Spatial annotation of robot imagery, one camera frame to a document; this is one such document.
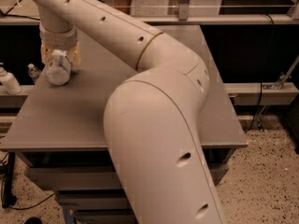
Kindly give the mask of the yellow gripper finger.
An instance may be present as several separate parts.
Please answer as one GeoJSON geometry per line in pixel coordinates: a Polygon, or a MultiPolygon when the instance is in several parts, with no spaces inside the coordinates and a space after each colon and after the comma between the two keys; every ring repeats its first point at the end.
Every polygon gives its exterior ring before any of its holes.
{"type": "Polygon", "coordinates": [[[41,45],[41,59],[42,63],[48,65],[50,63],[55,62],[55,56],[53,55],[54,49],[49,47],[48,45],[42,44],[41,45]]]}
{"type": "Polygon", "coordinates": [[[80,46],[76,46],[66,51],[66,58],[71,62],[71,72],[78,73],[80,70],[80,46]]]}

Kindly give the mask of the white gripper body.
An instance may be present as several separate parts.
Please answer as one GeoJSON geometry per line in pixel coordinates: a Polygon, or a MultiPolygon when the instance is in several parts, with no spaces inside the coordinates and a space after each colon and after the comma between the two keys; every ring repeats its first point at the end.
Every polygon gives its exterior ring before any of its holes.
{"type": "Polygon", "coordinates": [[[73,48],[78,42],[77,29],[58,33],[47,30],[42,24],[39,25],[42,44],[52,49],[67,50],[73,48]]]}

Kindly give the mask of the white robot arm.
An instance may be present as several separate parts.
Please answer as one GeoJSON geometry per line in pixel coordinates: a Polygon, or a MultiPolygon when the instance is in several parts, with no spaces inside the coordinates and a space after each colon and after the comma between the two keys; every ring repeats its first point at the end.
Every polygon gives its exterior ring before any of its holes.
{"type": "Polygon", "coordinates": [[[199,55],[95,0],[34,0],[136,70],[108,98],[104,133],[138,224],[227,224],[198,116],[210,88],[199,55]]]}

